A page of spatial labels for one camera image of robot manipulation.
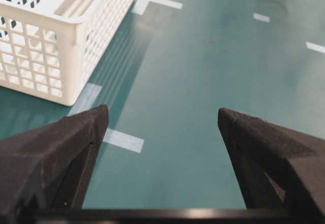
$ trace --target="white tape marking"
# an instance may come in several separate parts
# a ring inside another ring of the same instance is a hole
[[[89,110],[95,102],[97,96],[100,94],[102,87],[96,84],[87,83],[76,103],[71,108],[68,116],[78,114],[80,112]]]
[[[138,0],[135,6],[133,7],[132,12],[142,16],[146,11],[148,5],[148,0]]]
[[[138,0],[132,10],[133,13],[138,15],[143,15],[148,7],[150,2],[164,5],[171,8],[182,9],[183,4],[179,2],[174,2],[170,0]]]
[[[307,48],[310,50],[318,51],[325,54],[325,47],[321,45],[316,45],[310,42],[306,42]]]
[[[258,13],[254,13],[253,15],[254,19],[262,21],[262,22],[270,22],[270,17],[264,16]]]
[[[103,141],[108,144],[134,151],[136,153],[141,153],[144,144],[143,139],[139,139],[112,129],[107,129]]]

